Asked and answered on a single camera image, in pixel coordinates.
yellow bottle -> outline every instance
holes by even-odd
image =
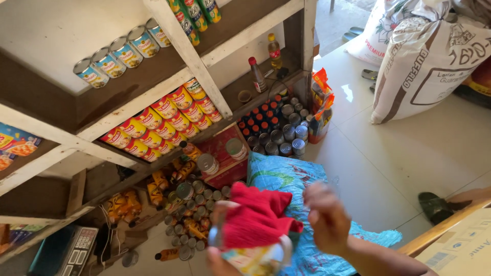
[[[271,66],[273,69],[279,69],[283,66],[283,61],[281,60],[281,53],[279,50],[279,43],[274,38],[274,33],[268,34],[268,52],[270,53]]]

tiled floor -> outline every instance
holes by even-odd
[[[353,220],[366,230],[397,229],[399,248],[431,228],[421,213],[417,194],[447,197],[457,191],[491,184],[491,110],[451,95],[433,109],[384,125],[369,123],[371,81],[358,76],[375,69],[337,49],[314,64],[325,67],[336,99],[326,138],[307,146],[306,158],[339,176],[340,196]],[[206,256],[189,262],[160,262],[154,254],[170,248],[159,225],[137,251],[140,260],[125,269],[120,261],[101,275],[211,276]]]

